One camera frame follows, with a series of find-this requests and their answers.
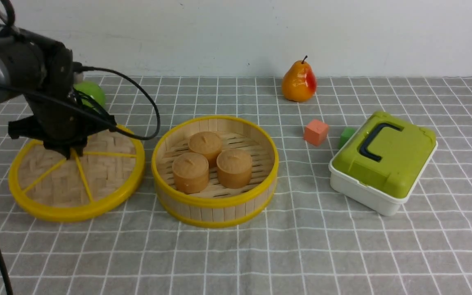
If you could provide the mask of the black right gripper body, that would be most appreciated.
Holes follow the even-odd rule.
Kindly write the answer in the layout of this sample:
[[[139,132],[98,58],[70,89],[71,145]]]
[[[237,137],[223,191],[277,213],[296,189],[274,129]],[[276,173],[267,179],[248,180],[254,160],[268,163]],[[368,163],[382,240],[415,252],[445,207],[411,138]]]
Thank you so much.
[[[25,90],[25,99],[32,110],[32,116],[8,123],[8,135],[12,139],[36,139],[46,149],[69,158],[71,148],[82,155],[87,138],[107,130],[106,125],[75,112],[74,108],[79,108],[97,114],[77,102],[73,89],[73,53],[61,43],[14,45],[8,65],[11,85]]]

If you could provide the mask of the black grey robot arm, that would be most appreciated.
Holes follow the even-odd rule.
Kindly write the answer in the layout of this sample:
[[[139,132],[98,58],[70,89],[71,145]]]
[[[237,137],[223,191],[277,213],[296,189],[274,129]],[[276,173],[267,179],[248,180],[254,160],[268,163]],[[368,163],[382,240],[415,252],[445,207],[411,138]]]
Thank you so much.
[[[8,123],[8,135],[39,140],[66,158],[71,150],[82,155],[89,136],[116,125],[114,116],[94,109],[97,103],[86,106],[90,98],[75,90],[83,71],[63,43],[0,24],[0,104],[22,95],[32,110]]]

